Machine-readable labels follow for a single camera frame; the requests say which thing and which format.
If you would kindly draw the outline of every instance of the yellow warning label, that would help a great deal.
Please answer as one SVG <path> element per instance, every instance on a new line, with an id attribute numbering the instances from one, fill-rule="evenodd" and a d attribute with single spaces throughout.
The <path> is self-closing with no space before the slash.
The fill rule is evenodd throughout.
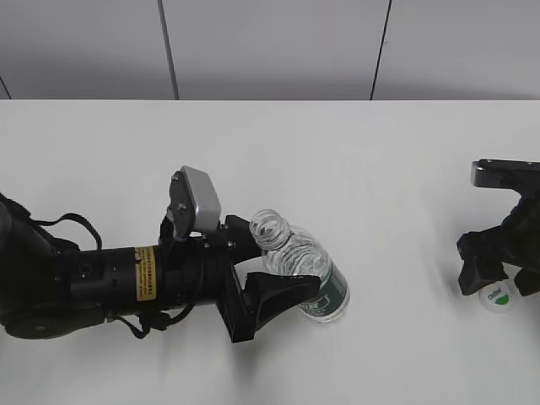
<path id="1" fill-rule="evenodd" d="M 135 248 L 135 270 L 137 274 L 137 301 L 155 300 L 156 277 L 155 256 L 152 246 Z"/>

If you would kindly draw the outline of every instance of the robotic arm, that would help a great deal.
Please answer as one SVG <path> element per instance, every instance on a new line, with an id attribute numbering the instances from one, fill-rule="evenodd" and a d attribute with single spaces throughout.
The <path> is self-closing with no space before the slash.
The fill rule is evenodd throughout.
<path id="1" fill-rule="evenodd" d="M 472 183 L 511 189 L 521 199 L 500 226 L 469 232 L 457 242 L 463 295 L 507 279 L 503 262 L 521 267 L 514 279 L 521 295 L 540 291 L 540 163 L 482 159 L 472 164 Z"/>
<path id="2" fill-rule="evenodd" d="M 261 251 L 247 221 L 229 215 L 221 224 L 220 214 L 208 175 L 184 166 L 172 176 L 159 244 L 104 250 L 80 215 L 36 221 L 0 194 L 0 324 L 17 338 L 47 339 L 117 320 L 144 338 L 178 323 L 195 305 L 214 303 L 231 341 L 251 340 L 275 316 L 315 297 L 321 280 L 248 273 L 242 289 L 235 264 Z M 80 251 L 44 230 L 61 220 L 84 226 L 96 250 Z M 177 316 L 164 312 L 180 307 Z M 127 315 L 137 315 L 141 327 Z"/>

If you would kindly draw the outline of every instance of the green bottle label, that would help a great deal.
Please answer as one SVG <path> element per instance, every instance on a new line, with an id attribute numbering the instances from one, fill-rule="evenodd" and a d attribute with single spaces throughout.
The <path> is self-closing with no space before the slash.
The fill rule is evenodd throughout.
<path id="1" fill-rule="evenodd" d="M 328 316 L 338 310 L 346 294 L 347 281 L 332 263 L 330 277 L 321 286 L 319 294 L 313 300 L 300 304 L 300 308 L 310 316 Z"/>

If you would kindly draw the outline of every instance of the black cable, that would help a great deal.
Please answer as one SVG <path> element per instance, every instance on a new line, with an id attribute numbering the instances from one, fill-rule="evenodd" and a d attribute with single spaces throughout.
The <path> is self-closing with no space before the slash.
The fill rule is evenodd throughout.
<path id="1" fill-rule="evenodd" d="M 177 316 L 173 316 L 172 318 L 170 318 L 169 325 L 175 325 L 176 323 L 182 321 L 184 318 L 186 318 L 186 316 L 189 315 L 189 313 L 195 307 L 195 304 L 197 303 L 197 300 L 199 299 L 201 289 L 203 289 L 204 268 L 205 268 L 204 256 L 201 256 L 201 263 L 199 266 L 199 279 L 197 282 L 197 287 L 195 288 L 195 291 L 193 291 L 191 299 L 187 302 L 186 306 L 181 311 L 181 313 L 178 314 Z"/>
<path id="2" fill-rule="evenodd" d="M 121 316 L 114 316 L 112 319 L 116 321 L 120 321 L 121 323 L 129 327 L 130 331 L 132 331 L 133 333 L 133 336 L 135 336 L 135 338 L 137 339 L 143 339 L 147 337 L 152 328 L 158 329 L 160 331 L 164 331 L 167 327 L 171 325 L 175 325 L 179 323 L 180 321 L 183 321 L 184 319 L 186 319 L 186 317 L 190 314 L 190 312 L 193 310 L 193 308 L 197 304 L 199 295 L 201 294 L 201 290 L 203 289 L 204 269 L 205 269 L 204 255 L 201 255 L 197 287 L 195 288 L 195 291 L 193 291 L 191 298 L 186 303 L 186 306 L 184 306 L 180 314 L 173 316 L 172 318 L 168 320 L 163 319 L 164 316 L 168 317 L 168 315 L 165 314 L 164 312 L 139 315 L 139 321 L 141 322 L 142 330 L 137 329 L 135 325 L 133 325 L 127 319 L 122 318 Z"/>
<path id="3" fill-rule="evenodd" d="M 129 327 L 129 329 L 133 333 L 133 336 L 135 336 L 135 338 L 137 338 L 137 339 L 143 339 L 150 333 L 150 328 L 140 331 L 130 321 L 122 318 L 121 316 L 113 316 L 112 319 L 114 319 L 115 321 L 120 321 L 121 323 L 123 323 L 124 325 Z"/>

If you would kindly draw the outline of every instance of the gray wall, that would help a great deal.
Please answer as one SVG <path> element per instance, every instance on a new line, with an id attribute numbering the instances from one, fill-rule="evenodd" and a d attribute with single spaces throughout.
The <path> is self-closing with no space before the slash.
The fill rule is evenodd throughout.
<path id="1" fill-rule="evenodd" d="M 0 0 L 14 99 L 368 100 L 389 0 Z M 540 98 L 538 0 L 394 0 L 376 100 Z M 0 98 L 6 98 L 0 87 Z"/>
<path id="2" fill-rule="evenodd" d="M 540 98 L 538 0 L 396 0 L 379 100 Z"/>

